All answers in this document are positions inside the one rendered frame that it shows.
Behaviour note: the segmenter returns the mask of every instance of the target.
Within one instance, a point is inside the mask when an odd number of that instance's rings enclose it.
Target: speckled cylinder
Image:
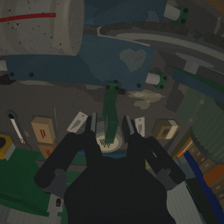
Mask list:
[[[78,54],[84,26],[84,0],[0,1],[0,18],[41,13],[56,13],[56,17],[0,22],[0,55]]]

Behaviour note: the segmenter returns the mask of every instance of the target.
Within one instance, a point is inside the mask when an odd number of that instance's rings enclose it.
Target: red stripe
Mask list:
[[[41,130],[40,130],[41,131]],[[41,131],[41,134],[42,134],[42,137],[43,137],[43,139],[44,139],[44,136],[43,136],[43,133],[42,133],[42,131]]]
[[[52,18],[56,17],[56,13],[37,13],[37,14],[28,14],[28,15],[20,15],[20,16],[10,16],[5,18],[0,18],[0,23],[20,20],[20,19],[30,19],[30,18]]]

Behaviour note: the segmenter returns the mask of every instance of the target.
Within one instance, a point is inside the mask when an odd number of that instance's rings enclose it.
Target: ribbed green cylinder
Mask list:
[[[196,116],[194,144],[210,160],[224,165],[224,104],[207,96]]]

